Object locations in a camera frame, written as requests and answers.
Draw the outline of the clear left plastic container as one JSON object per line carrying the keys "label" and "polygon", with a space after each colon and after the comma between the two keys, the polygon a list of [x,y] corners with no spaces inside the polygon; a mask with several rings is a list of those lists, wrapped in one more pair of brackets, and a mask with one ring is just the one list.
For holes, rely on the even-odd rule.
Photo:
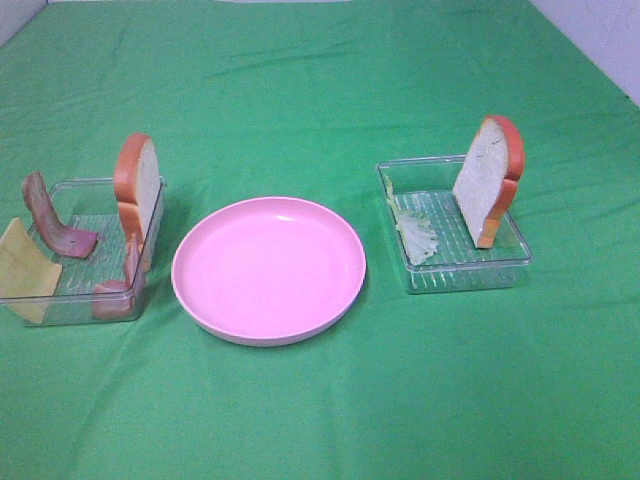
{"label": "clear left plastic container", "polygon": [[[51,187],[49,196],[63,224],[96,232],[98,243],[94,251],[84,259],[58,255],[45,245],[30,215],[20,216],[32,240],[49,260],[62,266],[62,272],[54,295],[42,298],[49,302],[42,324],[32,324],[14,313],[8,307],[9,299],[1,301],[1,311],[10,311],[14,319],[27,327],[100,324],[137,319],[145,307],[145,284],[131,316],[104,321],[94,318],[91,312],[94,288],[110,279],[124,279],[123,263],[127,246],[113,180],[96,178],[62,181]],[[13,218],[15,217],[2,216],[1,227],[6,229]]]}

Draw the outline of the dark red bacon strip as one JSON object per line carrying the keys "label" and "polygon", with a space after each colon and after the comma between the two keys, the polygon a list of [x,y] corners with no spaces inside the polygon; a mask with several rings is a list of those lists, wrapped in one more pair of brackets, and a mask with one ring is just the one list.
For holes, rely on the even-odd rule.
{"label": "dark red bacon strip", "polygon": [[51,251],[61,256],[82,259],[94,251],[98,234],[69,227],[60,221],[40,171],[30,173],[23,180],[21,189],[36,230]]}

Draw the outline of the pink bacon strip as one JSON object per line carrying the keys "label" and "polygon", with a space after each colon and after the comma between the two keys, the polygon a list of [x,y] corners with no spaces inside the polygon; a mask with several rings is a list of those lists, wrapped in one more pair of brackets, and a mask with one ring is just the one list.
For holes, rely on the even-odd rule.
{"label": "pink bacon strip", "polygon": [[106,321],[129,317],[134,313],[137,297],[145,284],[139,247],[139,235],[134,233],[126,247],[124,279],[110,279],[94,288],[91,303],[94,318]]}

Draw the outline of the clear right plastic container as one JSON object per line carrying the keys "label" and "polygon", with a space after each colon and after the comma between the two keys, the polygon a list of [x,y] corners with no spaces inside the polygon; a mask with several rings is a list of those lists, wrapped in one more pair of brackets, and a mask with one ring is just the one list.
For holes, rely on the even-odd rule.
{"label": "clear right plastic container", "polygon": [[[376,165],[386,239],[394,268],[411,294],[508,288],[519,283],[532,261],[532,251],[509,214],[503,215],[491,248],[475,247],[453,196],[463,162],[462,155],[448,155]],[[437,253],[420,266],[410,265],[406,257],[386,201],[383,174],[392,181],[396,204],[425,213],[437,234]]]}

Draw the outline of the green lettuce leaf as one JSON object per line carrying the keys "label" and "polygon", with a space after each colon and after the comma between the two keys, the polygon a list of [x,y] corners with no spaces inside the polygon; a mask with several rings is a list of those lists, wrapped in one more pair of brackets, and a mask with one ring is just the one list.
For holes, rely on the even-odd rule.
{"label": "green lettuce leaf", "polygon": [[437,234],[425,213],[399,207],[391,179],[386,174],[382,175],[382,179],[386,201],[391,208],[395,229],[400,235],[409,264],[420,266],[437,253]]}

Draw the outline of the green tablecloth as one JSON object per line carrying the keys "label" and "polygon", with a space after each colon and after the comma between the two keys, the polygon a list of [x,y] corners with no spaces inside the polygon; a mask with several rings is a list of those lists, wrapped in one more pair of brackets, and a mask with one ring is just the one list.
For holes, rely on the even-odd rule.
{"label": "green tablecloth", "polygon": [[[510,289],[410,295],[378,162],[457,154],[510,117]],[[168,183],[131,323],[1,313],[5,479],[635,479],[639,111],[526,1],[60,2],[1,51],[1,212],[108,176],[150,134]],[[323,334],[244,348],[177,302],[209,212],[291,195],[345,217],[368,272]]]}

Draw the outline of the white bread slice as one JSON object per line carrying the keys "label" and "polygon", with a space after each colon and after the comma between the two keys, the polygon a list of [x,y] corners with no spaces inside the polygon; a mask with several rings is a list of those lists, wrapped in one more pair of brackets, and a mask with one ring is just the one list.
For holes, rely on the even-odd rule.
{"label": "white bread slice", "polygon": [[133,133],[125,141],[114,170],[114,193],[127,245],[137,235],[142,267],[149,272],[164,213],[162,179],[152,138]]}
{"label": "white bread slice", "polygon": [[501,218],[516,196],[525,162],[524,141],[515,124],[502,115],[486,116],[453,187],[477,248],[493,246]]}

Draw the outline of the clear plastic container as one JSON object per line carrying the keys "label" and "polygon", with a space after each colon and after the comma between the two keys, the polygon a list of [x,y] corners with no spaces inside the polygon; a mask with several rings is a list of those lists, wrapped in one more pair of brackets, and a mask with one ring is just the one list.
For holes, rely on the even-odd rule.
{"label": "clear plastic container", "polygon": [[[462,155],[448,155],[376,165],[386,239],[394,268],[411,294],[508,288],[519,283],[532,261],[532,251],[509,214],[503,215],[491,248],[475,247],[453,196],[463,162]],[[396,204],[425,213],[437,234],[437,253],[420,266],[410,265],[406,257],[386,201],[383,174],[392,181]]]}
{"label": "clear plastic container", "polygon": [[[62,181],[51,187],[49,196],[63,224],[96,232],[98,243],[94,251],[84,259],[58,255],[45,245],[30,215],[20,216],[32,240],[49,260],[62,266],[62,272],[54,295],[42,298],[49,302],[42,324],[32,324],[14,313],[8,307],[9,299],[1,301],[1,311],[10,311],[14,319],[27,327],[100,324],[137,319],[145,307],[145,284],[131,316],[104,321],[94,318],[91,312],[94,288],[110,279],[124,279],[123,263],[127,246],[113,180],[96,178]],[[6,229],[13,218],[15,217],[2,216],[1,227]]]}

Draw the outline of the pink round plate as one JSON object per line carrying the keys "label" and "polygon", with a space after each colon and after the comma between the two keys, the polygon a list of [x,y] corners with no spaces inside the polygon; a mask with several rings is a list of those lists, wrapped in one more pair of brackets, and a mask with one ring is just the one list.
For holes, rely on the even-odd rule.
{"label": "pink round plate", "polygon": [[195,322],[236,344],[310,338],[355,302],[366,256],[353,227],[317,203],[260,197],[204,218],[177,248],[174,293]]}

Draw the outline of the yellow cheese slice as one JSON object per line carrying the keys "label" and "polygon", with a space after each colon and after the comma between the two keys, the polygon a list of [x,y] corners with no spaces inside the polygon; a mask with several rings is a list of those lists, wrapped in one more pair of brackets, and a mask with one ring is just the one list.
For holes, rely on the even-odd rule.
{"label": "yellow cheese slice", "polygon": [[1,301],[32,324],[42,324],[62,266],[49,260],[32,240],[19,217],[1,236]]}

